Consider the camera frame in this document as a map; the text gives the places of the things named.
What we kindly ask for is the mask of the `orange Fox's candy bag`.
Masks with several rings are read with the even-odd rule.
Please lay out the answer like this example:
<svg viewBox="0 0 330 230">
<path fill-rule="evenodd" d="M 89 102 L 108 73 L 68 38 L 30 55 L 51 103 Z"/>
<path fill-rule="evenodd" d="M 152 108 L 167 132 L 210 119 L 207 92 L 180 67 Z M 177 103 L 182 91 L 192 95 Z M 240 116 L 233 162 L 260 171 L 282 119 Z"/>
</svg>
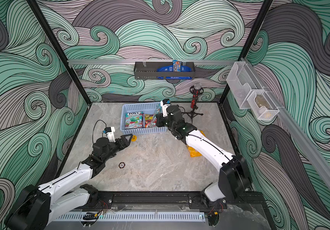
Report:
<svg viewBox="0 0 330 230">
<path fill-rule="evenodd" d="M 157 115 L 162 112 L 161 108 L 157 108 L 152 114 L 143 114 L 144 128 L 156 127 Z"/>
</svg>

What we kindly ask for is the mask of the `green Fox's candy bag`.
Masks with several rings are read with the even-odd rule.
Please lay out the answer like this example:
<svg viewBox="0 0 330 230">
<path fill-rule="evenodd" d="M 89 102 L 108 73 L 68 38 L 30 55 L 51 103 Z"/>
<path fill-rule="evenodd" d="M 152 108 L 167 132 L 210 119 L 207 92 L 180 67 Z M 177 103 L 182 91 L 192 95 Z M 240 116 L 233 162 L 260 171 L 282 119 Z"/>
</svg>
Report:
<svg viewBox="0 0 330 230">
<path fill-rule="evenodd" d="M 143 128 L 143 112 L 125 114 L 125 129 Z"/>
</svg>

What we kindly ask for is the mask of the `light blue perforated plastic basket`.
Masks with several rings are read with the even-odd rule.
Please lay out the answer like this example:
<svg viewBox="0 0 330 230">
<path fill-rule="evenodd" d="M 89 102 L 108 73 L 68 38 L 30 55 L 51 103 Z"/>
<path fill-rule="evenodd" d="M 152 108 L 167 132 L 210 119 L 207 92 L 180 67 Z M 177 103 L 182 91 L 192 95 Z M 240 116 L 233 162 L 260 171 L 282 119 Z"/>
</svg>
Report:
<svg viewBox="0 0 330 230">
<path fill-rule="evenodd" d="M 120 130 L 123 134 L 154 134 L 154 133 L 164 133 L 167 131 L 166 127 L 157 127 L 157 126 L 147 126 L 146 127 L 146 119 L 145 115 L 154 115 L 155 112 L 160 108 L 160 102 L 151 102 L 151 103 L 129 103 L 124 104 L 122 106 L 121 112 L 121 121 L 120 121 Z M 135 121 L 135 128 L 127 127 L 128 114 L 142 114 L 142 126 L 137 125 L 137 121 Z"/>
</svg>

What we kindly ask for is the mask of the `yellow candy bag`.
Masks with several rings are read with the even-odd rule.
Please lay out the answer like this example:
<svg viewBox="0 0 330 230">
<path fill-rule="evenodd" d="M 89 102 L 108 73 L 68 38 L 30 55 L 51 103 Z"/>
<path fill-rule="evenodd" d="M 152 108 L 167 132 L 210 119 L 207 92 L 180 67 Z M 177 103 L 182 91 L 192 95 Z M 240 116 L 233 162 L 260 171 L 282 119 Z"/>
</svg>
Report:
<svg viewBox="0 0 330 230">
<path fill-rule="evenodd" d="M 202 156 L 202 154 L 200 152 L 198 152 L 197 150 L 195 150 L 193 147 L 187 145 L 187 150 L 189 152 L 190 157 L 200 157 Z"/>
</svg>

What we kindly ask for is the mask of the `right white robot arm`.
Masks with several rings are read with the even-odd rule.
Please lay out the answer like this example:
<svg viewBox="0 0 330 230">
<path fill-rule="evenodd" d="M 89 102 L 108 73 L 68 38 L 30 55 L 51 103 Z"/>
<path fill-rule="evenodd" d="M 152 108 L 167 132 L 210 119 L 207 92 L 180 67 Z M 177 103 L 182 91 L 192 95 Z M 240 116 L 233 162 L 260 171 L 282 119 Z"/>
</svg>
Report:
<svg viewBox="0 0 330 230">
<path fill-rule="evenodd" d="M 203 190 L 206 201 L 236 200 L 251 185 L 250 171 L 245 158 L 225 151 L 206 138 L 199 129 L 184 120 L 178 105 L 161 101 L 161 113 L 156 125 L 166 127 L 175 137 L 205 157 L 219 172 L 219 180 Z"/>
</svg>

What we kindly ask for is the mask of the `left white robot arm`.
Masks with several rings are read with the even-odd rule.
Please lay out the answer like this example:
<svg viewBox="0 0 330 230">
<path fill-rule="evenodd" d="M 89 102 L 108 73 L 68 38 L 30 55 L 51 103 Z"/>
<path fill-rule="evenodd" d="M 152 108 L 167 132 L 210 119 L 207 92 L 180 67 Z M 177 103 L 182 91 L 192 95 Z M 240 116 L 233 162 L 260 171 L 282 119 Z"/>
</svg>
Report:
<svg viewBox="0 0 330 230">
<path fill-rule="evenodd" d="M 131 144 L 131 134 L 110 140 L 99 138 L 92 153 L 70 172 L 39 186 L 29 185 L 19 194 L 6 220 L 10 230 L 43 230 L 61 215 L 98 203 L 98 190 L 86 181 L 105 168 L 106 162 Z"/>
</svg>

